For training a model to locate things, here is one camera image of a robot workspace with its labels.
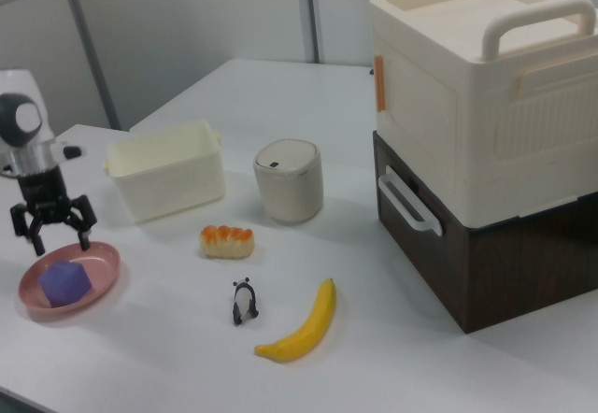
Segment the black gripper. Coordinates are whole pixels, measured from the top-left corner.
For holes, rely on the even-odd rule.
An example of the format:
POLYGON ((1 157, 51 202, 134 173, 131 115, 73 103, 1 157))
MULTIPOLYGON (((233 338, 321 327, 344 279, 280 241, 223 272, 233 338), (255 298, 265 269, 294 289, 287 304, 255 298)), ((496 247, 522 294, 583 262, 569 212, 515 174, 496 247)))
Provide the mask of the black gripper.
POLYGON ((90 248, 89 236, 97 218, 86 195, 70 201, 59 166, 50 170, 18 177, 25 204, 10 209, 16 236, 24 237, 33 245, 37 256, 45 254, 39 235, 41 227, 64 222, 78 233, 80 248, 90 248))

